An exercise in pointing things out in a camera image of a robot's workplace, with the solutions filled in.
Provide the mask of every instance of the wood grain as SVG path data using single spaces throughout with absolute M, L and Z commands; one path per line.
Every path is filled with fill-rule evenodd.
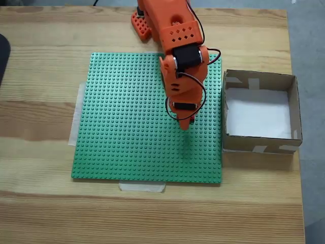
M 159 51 L 133 8 L 2 7 L 0 243 L 304 243 L 299 155 L 224 153 L 221 186 L 122 192 L 72 180 L 68 146 L 92 52 Z M 286 12 L 197 9 L 222 68 L 291 73 Z

